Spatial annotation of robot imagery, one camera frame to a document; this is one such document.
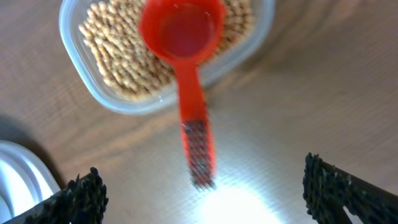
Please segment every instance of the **container lid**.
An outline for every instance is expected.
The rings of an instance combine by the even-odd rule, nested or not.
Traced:
[[[0,223],[60,190],[44,163],[28,149],[0,141]]]

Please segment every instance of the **clear plastic container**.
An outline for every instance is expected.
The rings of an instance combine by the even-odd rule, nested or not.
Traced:
[[[60,10],[60,32],[67,52],[87,89],[104,107],[122,114],[145,114],[164,108],[176,102],[176,86],[166,88],[158,96],[144,101],[129,101],[118,96],[105,85],[96,66],[94,55],[83,43],[78,29],[87,18],[86,10],[93,2],[100,0],[63,0]],[[237,47],[199,68],[203,86],[211,85],[221,76],[253,54],[264,42],[274,18],[274,0],[252,0],[256,18],[253,33]]]

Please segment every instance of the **red handle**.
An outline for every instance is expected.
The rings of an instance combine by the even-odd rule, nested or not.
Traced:
[[[174,66],[174,69],[178,81],[185,155],[195,182],[200,185],[210,184],[215,174],[215,149],[197,65],[185,63]]]
[[[198,79],[197,65],[181,63],[175,65],[174,69],[178,82],[181,120],[207,120],[205,97]]]

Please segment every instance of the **scoop handle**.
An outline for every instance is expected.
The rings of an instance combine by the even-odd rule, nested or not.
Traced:
[[[174,70],[178,82],[180,125],[185,155],[188,159],[194,181],[199,185],[203,185],[203,181],[210,184],[211,177],[215,175],[215,147],[211,126],[207,117],[205,97],[198,79],[197,65],[195,63],[181,63],[174,66]],[[203,130],[192,130],[193,132],[190,131],[190,134],[187,134],[186,124],[192,122],[202,123]],[[195,161],[195,154],[198,153],[199,148],[205,150],[205,155],[202,156],[206,159],[208,167],[208,170],[202,175],[195,173],[196,170],[203,169],[202,167],[198,167],[198,161],[192,162]]]
[[[178,82],[180,116],[182,121],[206,120],[206,103],[201,88],[197,65],[181,63],[174,66]]]

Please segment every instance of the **wooden table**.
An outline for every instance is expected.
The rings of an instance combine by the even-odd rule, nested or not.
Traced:
[[[314,223],[308,152],[398,194],[397,1],[277,0],[263,48],[206,92],[215,192],[190,184],[175,105],[126,116],[89,94],[60,38],[60,3],[0,1],[0,138],[34,151],[61,185],[97,167],[104,223],[226,223],[258,210],[266,223]]]

